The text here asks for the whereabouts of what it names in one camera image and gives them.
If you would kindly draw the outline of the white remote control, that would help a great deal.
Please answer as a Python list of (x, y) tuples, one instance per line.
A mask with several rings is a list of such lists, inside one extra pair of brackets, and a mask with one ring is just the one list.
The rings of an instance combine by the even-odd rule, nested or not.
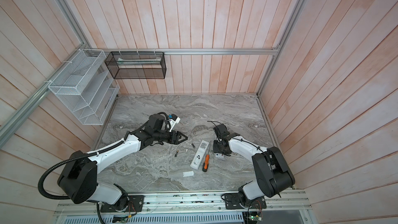
[(224, 159), (224, 155), (221, 154), (221, 153), (216, 153), (215, 157), (218, 158), (218, 159)]
[(197, 150), (196, 154), (194, 155), (194, 158), (190, 164), (191, 168), (193, 168), (195, 170), (199, 169), (203, 159), (205, 158), (205, 152), (206, 152), (208, 146), (209, 146), (209, 142), (204, 141), (204, 140), (201, 141), (201, 143), (198, 147), (198, 150)]

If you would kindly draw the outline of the orange handled screwdriver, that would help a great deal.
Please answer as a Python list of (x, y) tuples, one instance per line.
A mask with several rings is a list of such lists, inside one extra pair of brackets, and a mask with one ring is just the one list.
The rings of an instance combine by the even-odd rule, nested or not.
[(210, 159), (210, 150), (211, 150), (211, 143), (209, 143), (208, 148), (206, 149), (205, 157), (204, 157), (204, 163), (202, 166), (202, 171), (207, 172), (209, 168), (209, 159)]

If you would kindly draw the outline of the white battery cover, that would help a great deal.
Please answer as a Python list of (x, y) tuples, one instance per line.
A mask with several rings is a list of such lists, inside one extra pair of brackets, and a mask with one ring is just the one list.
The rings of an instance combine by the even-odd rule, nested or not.
[(190, 177), (190, 176), (193, 176), (193, 175), (194, 175), (193, 171), (183, 172), (183, 177)]

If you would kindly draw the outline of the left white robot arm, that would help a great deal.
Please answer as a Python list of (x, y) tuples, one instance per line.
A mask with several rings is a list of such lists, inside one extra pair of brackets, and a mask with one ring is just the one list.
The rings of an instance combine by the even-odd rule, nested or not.
[(118, 142), (90, 153), (73, 153), (58, 179), (58, 186), (75, 204), (95, 201), (112, 205), (118, 211), (126, 209), (127, 192), (117, 184), (99, 183), (97, 175), (112, 163), (147, 147), (164, 143), (178, 145), (186, 141), (186, 135), (174, 130), (179, 122), (175, 114), (153, 114), (140, 128), (128, 131)]

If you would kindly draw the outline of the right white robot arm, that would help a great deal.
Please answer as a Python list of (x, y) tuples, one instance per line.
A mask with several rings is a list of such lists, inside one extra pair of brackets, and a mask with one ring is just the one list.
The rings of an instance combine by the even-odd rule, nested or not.
[(256, 178), (239, 188), (236, 198), (240, 203), (280, 195), (295, 184), (294, 175), (278, 147), (262, 147), (233, 133), (216, 138), (213, 152), (223, 155), (237, 153), (253, 164)]

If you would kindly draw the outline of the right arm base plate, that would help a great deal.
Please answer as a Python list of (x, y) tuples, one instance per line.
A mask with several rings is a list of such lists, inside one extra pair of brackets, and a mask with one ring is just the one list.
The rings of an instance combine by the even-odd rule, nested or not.
[(253, 200), (248, 200), (243, 193), (225, 193), (221, 196), (221, 199), (225, 202), (226, 209), (244, 209), (244, 208), (256, 208), (266, 209), (266, 202), (263, 198), (259, 197)]

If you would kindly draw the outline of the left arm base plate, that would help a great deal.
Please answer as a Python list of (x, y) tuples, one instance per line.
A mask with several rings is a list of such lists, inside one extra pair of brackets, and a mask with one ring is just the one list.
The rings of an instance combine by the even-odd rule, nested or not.
[(101, 208), (101, 213), (112, 213), (112, 212), (141, 212), (144, 205), (145, 196), (144, 195), (129, 195), (128, 197), (122, 197), (115, 204), (110, 205), (104, 203)]

